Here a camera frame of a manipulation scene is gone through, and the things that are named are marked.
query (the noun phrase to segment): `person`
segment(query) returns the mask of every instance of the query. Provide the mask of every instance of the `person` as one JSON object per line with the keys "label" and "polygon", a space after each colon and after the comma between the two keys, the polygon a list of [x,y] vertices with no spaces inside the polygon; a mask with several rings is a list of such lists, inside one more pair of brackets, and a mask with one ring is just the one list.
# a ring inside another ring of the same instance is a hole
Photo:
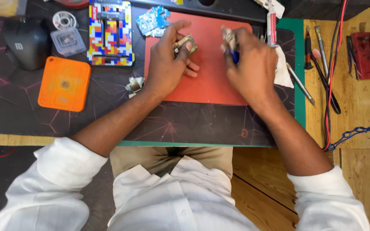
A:
{"label": "person", "polygon": [[[80,190],[110,156],[116,211],[109,231],[259,230],[231,197],[232,148],[118,147],[118,143],[179,84],[197,77],[190,43],[175,58],[172,44],[190,21],[171,24],[151,49],[149,77],[141,92],[71,138],[37,150],[36,162],[9,187],[0,231],[79,231],[89,216]],[[297,192],[298,231],[368,231],[363,205],[337,165],[289,114],[273,88],[277,55],[246,29],[235,30],[240,61],[224,57],[231,85],[272,133]]]}

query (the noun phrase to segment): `computer mouse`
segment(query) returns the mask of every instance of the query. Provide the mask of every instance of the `computer mouse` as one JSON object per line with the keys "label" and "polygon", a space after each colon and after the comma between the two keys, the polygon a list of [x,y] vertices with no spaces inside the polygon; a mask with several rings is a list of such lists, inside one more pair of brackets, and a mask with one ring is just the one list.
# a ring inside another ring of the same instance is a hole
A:
{"label": "computer mouse", "polygon": [[51,55],[52,41],[44,18],[13,16],[4,20],[5,53],[11,62],[24,70],[45,65]]}

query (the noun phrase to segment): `red silicone mat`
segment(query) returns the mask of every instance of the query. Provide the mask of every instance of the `red silicone mat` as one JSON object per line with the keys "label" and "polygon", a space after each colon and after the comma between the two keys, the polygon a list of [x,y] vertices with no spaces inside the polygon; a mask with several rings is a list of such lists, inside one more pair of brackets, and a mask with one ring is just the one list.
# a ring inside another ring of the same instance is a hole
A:
{"label": "red silicone mat", "polygon": [[[223,43],[221,26],[230,29],[246,27],[252,32],[248,23],[228,21],[216,18],[201,17],[185,13],[171,12],[171,22],[187,19],[192,21],[189,28],[179,32],[192,34],[198,46],[198,51],[192,55],[192,60],[201,69],[198,77],[183,76],[179,86],[165,99],[166,101],[248,105],[244,98],[230,85],[225,75],[225,60],[219,46]],[[147,37],[145,45],[145,78],[148,76],[150,50],[159,38]]]}

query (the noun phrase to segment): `logo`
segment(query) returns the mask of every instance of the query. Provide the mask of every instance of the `logo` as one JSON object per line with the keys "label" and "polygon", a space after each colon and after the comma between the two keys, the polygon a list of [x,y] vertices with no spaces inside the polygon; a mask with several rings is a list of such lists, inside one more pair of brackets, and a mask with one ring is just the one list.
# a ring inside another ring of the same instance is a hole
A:
{"label": "logo", "polygon": [[16,43],[15,44],[15,48],[17,49],[17,50],[23,50],[24,48],[22,47],[22,44],[20,44],[20,43]]}

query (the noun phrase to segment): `solder wire spool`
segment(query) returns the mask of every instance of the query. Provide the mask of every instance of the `solder wire spool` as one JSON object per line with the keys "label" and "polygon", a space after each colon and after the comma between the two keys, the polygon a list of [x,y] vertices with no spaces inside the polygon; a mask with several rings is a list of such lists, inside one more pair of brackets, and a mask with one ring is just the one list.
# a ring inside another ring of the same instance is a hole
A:
{"label": "solder wire spool", "polygon": [[65,30],[70,27],[78,27],[75,16],[67,11],[59,11],[55,13],[54,17],[52,18],[52,23],[58,30]]}

